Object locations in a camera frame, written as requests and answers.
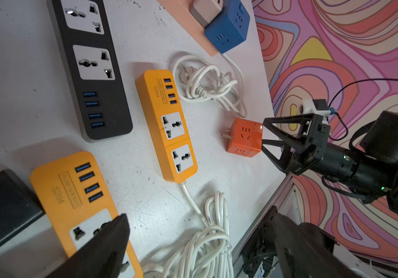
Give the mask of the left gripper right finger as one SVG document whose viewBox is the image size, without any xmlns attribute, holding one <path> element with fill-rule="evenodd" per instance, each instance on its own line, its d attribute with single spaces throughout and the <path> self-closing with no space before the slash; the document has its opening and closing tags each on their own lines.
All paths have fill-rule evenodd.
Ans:
<svg viewBox="0 0 398 278">
<path fill-rule="evenodd" d="M 274 217 L 275 247 L 285 278 L 357 278 L 341 261 L 292 220 Z"/>
</svg>

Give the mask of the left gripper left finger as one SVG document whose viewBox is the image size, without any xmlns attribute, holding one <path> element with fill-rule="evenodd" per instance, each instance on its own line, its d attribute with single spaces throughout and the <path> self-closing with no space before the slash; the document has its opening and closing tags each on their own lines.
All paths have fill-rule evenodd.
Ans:
<svg viewBox="0 0 398 278">
<path fill-rule="evenodd" d="M 130 228 L 126 214 L 116 217 L 93 239 L 48 275 L 49 278 L 117 278 L 131 276 L 127 255 Z"/>
</svg>

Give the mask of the orange cube socket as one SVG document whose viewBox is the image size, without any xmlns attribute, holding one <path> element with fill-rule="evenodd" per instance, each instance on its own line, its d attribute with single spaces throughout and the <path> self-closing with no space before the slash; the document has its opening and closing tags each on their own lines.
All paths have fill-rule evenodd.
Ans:
<svg viewBox="0 0 398 278">
<path fill-rule="evenodd" d="M 263 125 L 259 122 L 237 118 L 233 122 L 229 134 L 226 151 L 230 154 L 252 158 L 261 152 Z"/>
</svg>

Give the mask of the yellow power strip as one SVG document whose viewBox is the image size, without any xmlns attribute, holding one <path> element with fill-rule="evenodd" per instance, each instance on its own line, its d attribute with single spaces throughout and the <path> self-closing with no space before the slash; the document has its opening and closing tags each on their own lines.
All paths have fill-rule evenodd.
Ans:
<svg viewBox="0 0 398 278">
<path fill-rule="evenodd" d="M 92 153 L 82 151 L 44 164 L 30 176 L 68 259 L 107 224 L 119 216 Z M 143 269 L 128 240 L 130 278 L 142 278 Z"/>
</svg>

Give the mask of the black charger plug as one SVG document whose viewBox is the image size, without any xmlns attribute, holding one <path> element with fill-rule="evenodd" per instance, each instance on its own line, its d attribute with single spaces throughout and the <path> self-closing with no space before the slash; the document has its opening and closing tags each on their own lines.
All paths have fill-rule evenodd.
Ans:
<svg viewBox="0 0 398 278">
<path fill-rule="evenodd" d="M 12 170 L 0 171 L 0 247 L 43 215 L 36 194 Z"/>
</svg>

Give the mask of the blue cube socket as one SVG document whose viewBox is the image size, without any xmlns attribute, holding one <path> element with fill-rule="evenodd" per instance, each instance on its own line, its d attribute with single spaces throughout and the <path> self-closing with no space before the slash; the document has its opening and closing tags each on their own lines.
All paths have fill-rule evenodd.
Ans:
<svg viewBox="0 0 398 278">
<path fill-rule="evenodd" d="M 250 15 L 240 0 L 223 1 L 223 9 L 206 26 L 204 34 L 224 54 L 246 41 Z"/>
</svg>

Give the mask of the orange power strip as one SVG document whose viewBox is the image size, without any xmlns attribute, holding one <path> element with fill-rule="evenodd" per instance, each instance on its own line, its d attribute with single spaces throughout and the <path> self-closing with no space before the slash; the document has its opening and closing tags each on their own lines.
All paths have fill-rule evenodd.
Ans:
<svg viewBox="0 0 398 278">
<path fill-rule="evenodd" d="M 164 180 L 181 184 L 198 164 L 174 76 L 167 69 L 151 69 L 135 84 Z"/>
</svg>

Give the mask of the pink power strip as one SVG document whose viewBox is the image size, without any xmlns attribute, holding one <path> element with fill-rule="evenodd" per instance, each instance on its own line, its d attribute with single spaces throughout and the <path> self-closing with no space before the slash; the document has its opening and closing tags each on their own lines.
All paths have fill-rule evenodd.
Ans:
<svg viewBox="0 0 398 278">
<path fill-rule="evenodd" d="M 211 57 L 219 54 L 204 34 L 204 27 L 190 13 L 190 5 L 193 1 L 188 0 L 158 0 L 161 6 L 193 37 L 193 39 Z"/>
</svg>

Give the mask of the black power strip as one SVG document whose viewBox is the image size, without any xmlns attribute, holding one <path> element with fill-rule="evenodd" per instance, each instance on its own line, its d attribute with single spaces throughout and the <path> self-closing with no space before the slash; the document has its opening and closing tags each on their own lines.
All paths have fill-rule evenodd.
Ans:
<svg viewBox="0 0 398 278">
<path fill-rule="evenodd" d="M 131 114 L 103 1 L 47 1 L 83 139 L 128 134 Z"/>
</svg>

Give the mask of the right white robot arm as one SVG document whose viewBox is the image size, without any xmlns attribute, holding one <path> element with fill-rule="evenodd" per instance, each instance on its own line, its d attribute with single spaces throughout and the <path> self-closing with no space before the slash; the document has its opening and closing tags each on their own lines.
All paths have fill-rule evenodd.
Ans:
<svg viewBox="0 0 398 278">
<path fill-rule="evenodd" d="M 277 139 L 263 140 L 262 152 L 281 172 L 298 176 L 311 170 L 326 188 L 344 184 L 347 189 L 340 194 L 365 204 L 386 197 L 398 214 L 397 113 L 383 111 L 357 130 L 353 139 L 360 139 L 359 148 L 330 143 L 330 126 L 318 114 L 266 118 L 263 126 Z"/>
</svg>

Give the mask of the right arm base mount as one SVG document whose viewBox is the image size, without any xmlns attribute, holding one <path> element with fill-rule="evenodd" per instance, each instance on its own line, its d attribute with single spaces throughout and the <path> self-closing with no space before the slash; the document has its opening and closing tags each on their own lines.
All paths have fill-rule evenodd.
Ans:
<svg viewBox="0 0 398 278">
<path fill-rule="evenodd" d="M 248 237 L 235 265 L 237 278 L 266 278 L 274 267 L 279 265 L 274 243 L 274 217 L 278 213 L 276 206 L 267 210 L 264 217 Z M 311 235 L 320 245 L 331 253 L 337 243 L 332 235 L 312 223 L 301 223 L 298 227 Z"/>
</svg>

